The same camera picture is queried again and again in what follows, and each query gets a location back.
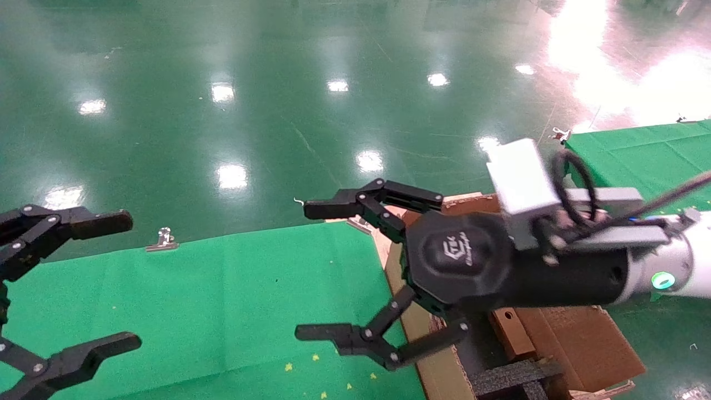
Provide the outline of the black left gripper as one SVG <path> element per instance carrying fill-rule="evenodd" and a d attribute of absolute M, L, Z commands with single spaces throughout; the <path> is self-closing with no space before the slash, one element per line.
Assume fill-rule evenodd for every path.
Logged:
<path fill-rule="evenodd" d="M 70 240 L 86 240 L 131 231 L 134 220 L 126 210 L 96 214 L 84 207 L 51 210 L 23 206 L 1 215 L 1 279 L 15 282 Z M 8 323 L 8 287 L 0 286 L 0 327 Z M 49 358 L 2 338 L 1 361 L 23 377 L 2 399 L 49 399 L 61 390 L 94 378 L 102 362 L 139 349 L 134 333 L 117 333 L 77 344 Z"/>

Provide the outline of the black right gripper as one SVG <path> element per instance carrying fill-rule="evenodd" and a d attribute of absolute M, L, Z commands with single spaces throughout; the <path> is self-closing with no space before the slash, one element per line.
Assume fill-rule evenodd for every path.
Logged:
<path fill-rule="evenodd" d="M 332 342 L 341 356 L 366 356 L 395 371 L 459 343 L 469 333 L 469 322 L 459 318 L 413 342 L 393 346 L 384 334 L 412 302 L 444 316 L 457 309 L 606 306 L 624 293 L 627 251 L 565 253 L 549 265 L 536 249 L 519 251 L 499 215 L 446 215 L 439 212 L 443 202 L 441 193 L 385 179 L 359 189 L 340 189 L 330 199 L 304 202 L 307 219 L 360 216 L 392 242 L 404 243 L 406 286 L 365 326 L 300 324 L 295 338 Z M 406 226 L 384 205 L 424 214 Z"/>

